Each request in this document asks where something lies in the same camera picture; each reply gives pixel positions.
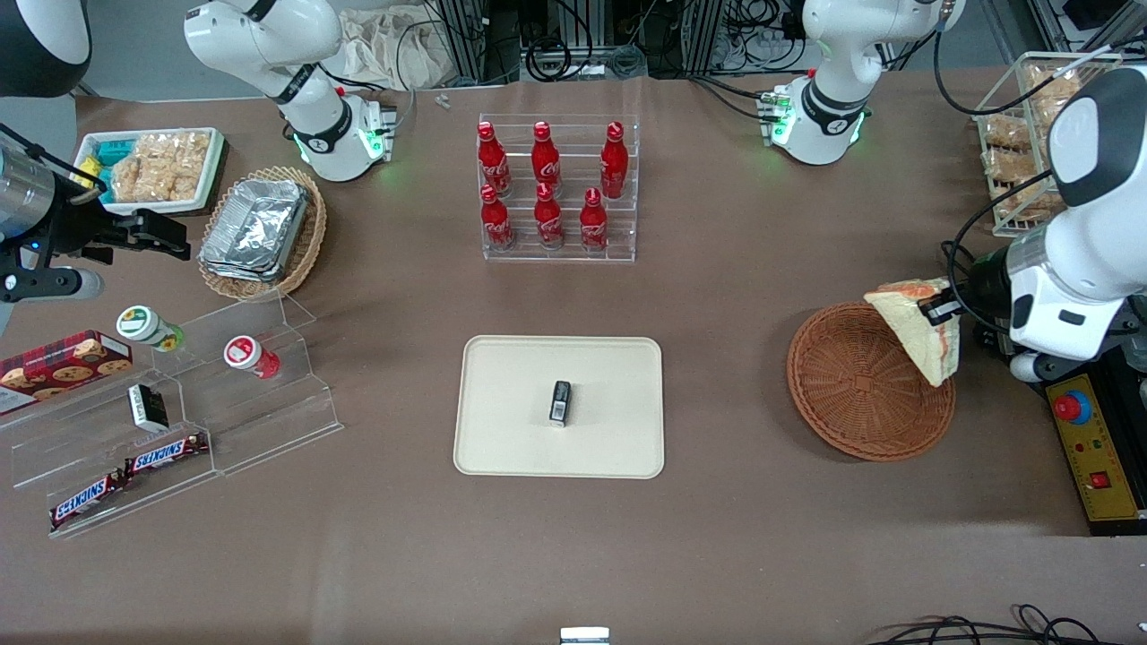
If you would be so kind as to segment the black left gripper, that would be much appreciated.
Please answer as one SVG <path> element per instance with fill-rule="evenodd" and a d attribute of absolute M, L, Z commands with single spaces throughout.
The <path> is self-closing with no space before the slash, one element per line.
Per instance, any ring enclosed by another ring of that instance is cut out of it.
<path fill-rule="evenodd" d="M 1012 293 L 1007 270 L 1008 249 L 996 249 L 972 263 L 966 279 L 960 283 L 960 297 L 984 319 L 1009 322 Z M 954 293 L 939 293 L 921 301 L 921 314 L 930 326 L 941 326 L 963 314 L 962 303 Z"/>

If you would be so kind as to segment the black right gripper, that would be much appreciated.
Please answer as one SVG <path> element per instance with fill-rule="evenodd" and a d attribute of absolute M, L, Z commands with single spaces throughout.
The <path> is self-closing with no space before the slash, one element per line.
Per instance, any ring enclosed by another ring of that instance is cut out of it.
<path fill-rule="evenodd" d="M 34 249 L 36 269 L 47 269 L 58 254 L 111 264 L 116 249 L 161 252 L 175 261 L 190 261 L 184 223 L 151 209 L 135 209 L 132 218 L 134 241 L 130 218 L 106 210 L 99 201 L 79 205 L 67 199 L 49 202 L 34 225 L 34 241 L 39 244 Z"/>

